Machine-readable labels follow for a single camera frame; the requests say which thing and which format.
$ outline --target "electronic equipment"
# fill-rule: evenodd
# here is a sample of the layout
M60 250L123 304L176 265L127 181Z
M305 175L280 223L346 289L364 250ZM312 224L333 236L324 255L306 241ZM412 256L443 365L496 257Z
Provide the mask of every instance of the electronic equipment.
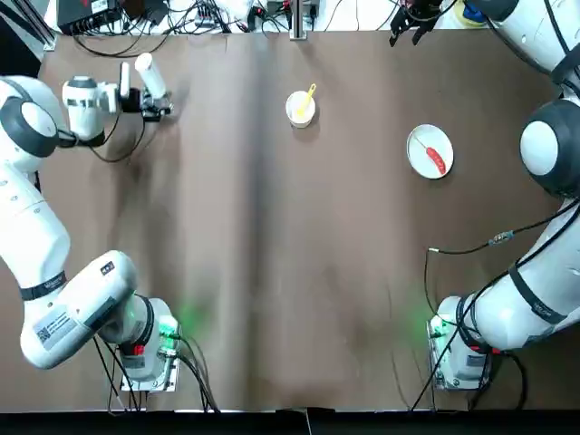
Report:
M57 24L64 34L83 34L121 18L120 0L59 0Z

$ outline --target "brown table surface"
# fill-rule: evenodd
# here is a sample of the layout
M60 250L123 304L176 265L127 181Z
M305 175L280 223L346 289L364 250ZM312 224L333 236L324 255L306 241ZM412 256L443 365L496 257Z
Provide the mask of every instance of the brown table surface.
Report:
M140 292L162 297L201 342L224 409L406 409L428 376L425 247L471 247L557 208L518 153L528 116L555 95L549 82L485 31L437 31L417 47L403 37L393 49L388 38L170 37L155 58L177 117L148 126L128 161L59 150L43 166L43 192L72 238L68 275L108 249L128 253ZM87 44L114 52L129 40ZM119 62L62 37L40 78L60 96L74 74L115 82ZM317 118L293 130L285 99L311 82ZM445 179L422 179L407 161L407 136L421 123L440 126L454 145ZM135 115L119 124L100 150L109 157L140 130ZM473 256L433 257L433 300L477 290L537 234ZM22 302L4 265L0 272L0 409L103 409L108 386L90 343L49 372L25 362ZM519 352L528 407L580 403L580 361L568 350L578 334ZM179 392L148 406L199 408L191 378L182 371ZM509 408L518 394L506 363L481 406ZM464 393L435 399L465 406ZM420 407L430 406L428 393Z

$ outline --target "white cup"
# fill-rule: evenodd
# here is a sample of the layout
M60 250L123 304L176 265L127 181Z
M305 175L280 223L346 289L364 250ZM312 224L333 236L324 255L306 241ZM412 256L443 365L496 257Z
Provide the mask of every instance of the white cup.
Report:
M304 108L304 115L300 116L298 114L298 109L300 109L300 106L302 106L307 96L308 92L306 91L296 91L286 100L286 115L288 116L288 120L299 129L308 127L316 113L316 103L314 102L314 98L311 98Z

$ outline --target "white plate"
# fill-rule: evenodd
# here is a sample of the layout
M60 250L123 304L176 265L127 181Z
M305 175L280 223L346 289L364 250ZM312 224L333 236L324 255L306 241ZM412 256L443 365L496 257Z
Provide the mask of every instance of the white plate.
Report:
M435 162L427 155L425 147L435 149L443 162L445 173L441 174ZM440 179L445 177L453 166L453 147L451 141L442 129L430 124L423 124L413 129L407 138L407 158L409 163L420 175L426 179Z

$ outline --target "red chili pepper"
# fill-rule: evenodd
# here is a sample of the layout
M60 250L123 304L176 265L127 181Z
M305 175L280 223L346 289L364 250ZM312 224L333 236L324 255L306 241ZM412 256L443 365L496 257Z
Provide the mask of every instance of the red chili pepper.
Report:
M432 147L427 148L427 155L433 160L433 163L437 166L439 173L445 175L445 162L439 155L439 153Z

